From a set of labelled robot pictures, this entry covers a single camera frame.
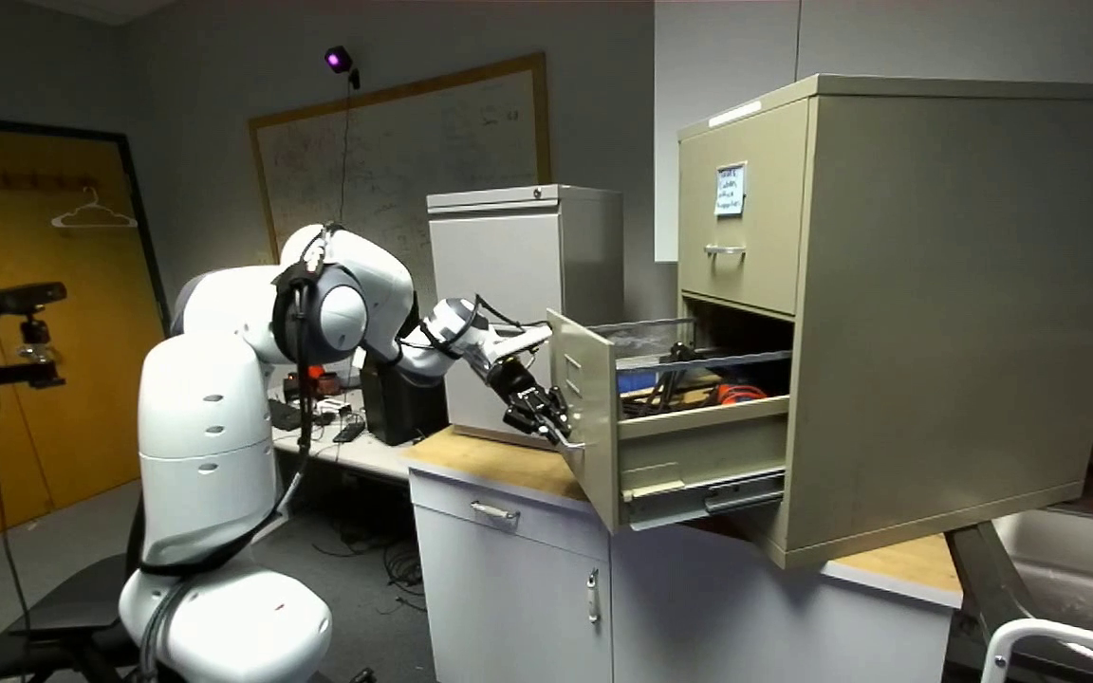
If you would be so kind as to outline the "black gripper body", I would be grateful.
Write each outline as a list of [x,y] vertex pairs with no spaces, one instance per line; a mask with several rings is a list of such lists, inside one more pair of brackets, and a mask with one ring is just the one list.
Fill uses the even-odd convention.
[[559,398],[518,364],[496,360],[489,373],[489,388],[505,401],[505,421],[518,432],[559,441]]

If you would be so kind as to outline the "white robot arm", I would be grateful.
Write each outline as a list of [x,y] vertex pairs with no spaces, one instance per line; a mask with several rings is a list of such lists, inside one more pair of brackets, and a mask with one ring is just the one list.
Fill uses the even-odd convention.
[[480,298],[421,307],[392,249],[332,224],[297,226],[273,266],[193,276],[139,364],[143,539],[116,591],[139,675],[310,683],[331,647],[327,599],[238,558],[291,498],[273,460],[273,368],[364,357],[436,384],[468,364],[515,430],[559,441],[564,416],[524,368],[546,338],[541,324],[492,324]]

